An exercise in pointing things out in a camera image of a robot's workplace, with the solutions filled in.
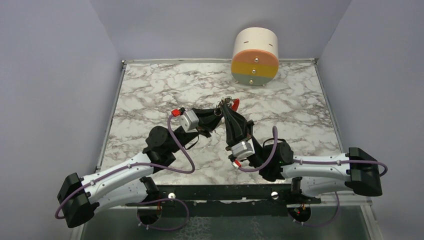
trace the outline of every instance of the silver bolt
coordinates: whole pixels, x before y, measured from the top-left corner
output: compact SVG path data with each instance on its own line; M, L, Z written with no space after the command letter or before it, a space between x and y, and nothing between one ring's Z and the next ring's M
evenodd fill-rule
M271 198L274 200L278 199L278 192L276 191L271 192Z

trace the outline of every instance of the robotic arm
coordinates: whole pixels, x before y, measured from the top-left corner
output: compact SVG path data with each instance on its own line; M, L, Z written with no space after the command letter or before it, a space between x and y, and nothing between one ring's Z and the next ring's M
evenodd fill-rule
M247 121L236 112L238 105L238 99L227 97L212 109L176 109L168 119L168 129L162 126L152 128L146 139L147 147L134 157L102 172L83 177L76 173L68 175L57 195L60 206L56 218L66 219L68 227L74 228L104 209L156 200L160 195L158 188L146 176L162 169L193 173L195 166L183 146L199 135L211 137L211 132L222 124L222 119L226 130L225 149L231 151L228 158L232 165L244 172L258 171L270 182L293 178L290 199L296 197L301 203L305 198L343 190L363 196L382 195L377 165L382 163L360 148L350 148L349 153L332 156L294 156L289 144L277 138L276 127L273 129L274 143L265 145L265 141L261 146L253 136L253 121ZM172 131L171 119L177 116L181 126ZM186 155L192 170L168 167L175 161L173 153L178 150ZM244 160L254 168L242 168L240 162Z

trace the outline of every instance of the gray wall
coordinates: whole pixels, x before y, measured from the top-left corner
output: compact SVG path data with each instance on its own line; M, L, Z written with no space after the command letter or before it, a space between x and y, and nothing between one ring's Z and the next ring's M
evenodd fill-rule
M424 235L424 1L352 0L318 67L344 146L389 166L373 199L385 239Z
M231 58L264 27L280 58L318 58L351 0L90 0L122 59Z
M0 3L1 239L67 239L64 177L92 173L121 61L88 0Z

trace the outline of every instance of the white marble surface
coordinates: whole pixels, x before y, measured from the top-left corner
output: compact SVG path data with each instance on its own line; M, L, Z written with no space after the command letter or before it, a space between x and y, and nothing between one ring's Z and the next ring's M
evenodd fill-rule
M226 96L240 99L238 112L255 122L253 135L260 143L272 137L272 126L276 125L278 137L287 140L295 155L340 153L311 63L282 63L276 78L265 87L236 84L229 63L142 63L126 67L101 170L141 152L151 128L166 127L171 110L209 109ZM177 126L175 120L172 128ZM258 173L235 170L225 147L225 127L221 126L212 137L201 136L188 151L196 166L193 174L162 170L152 177L156 184L269 183ZM176 160L170 167L191 169L181 151L174 155Z

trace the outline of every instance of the white cylindrical container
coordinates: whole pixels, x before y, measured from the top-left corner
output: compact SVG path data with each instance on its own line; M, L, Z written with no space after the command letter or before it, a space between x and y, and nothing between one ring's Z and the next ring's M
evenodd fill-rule
M237 81L264 85L277 75L278 67L278 39L274 32L250 27L237 35L231 61L231 73Z

